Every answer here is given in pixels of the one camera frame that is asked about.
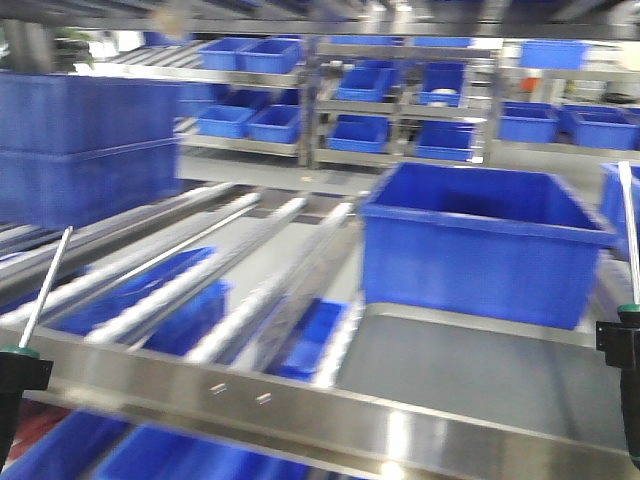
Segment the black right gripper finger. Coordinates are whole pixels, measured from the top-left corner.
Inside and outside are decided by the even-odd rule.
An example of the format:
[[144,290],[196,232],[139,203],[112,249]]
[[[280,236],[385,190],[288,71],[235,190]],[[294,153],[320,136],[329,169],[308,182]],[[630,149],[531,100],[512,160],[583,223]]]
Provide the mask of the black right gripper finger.
[[596,349],[615,368],[639,367],[639,327],[620,322],[596,323]]

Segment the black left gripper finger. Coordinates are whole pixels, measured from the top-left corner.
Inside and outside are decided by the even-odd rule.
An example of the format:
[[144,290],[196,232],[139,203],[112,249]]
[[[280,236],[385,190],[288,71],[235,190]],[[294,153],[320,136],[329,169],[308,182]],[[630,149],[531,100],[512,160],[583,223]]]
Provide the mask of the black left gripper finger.
[[14,352],[1,353],[2,391],[45,391],[53,362]]

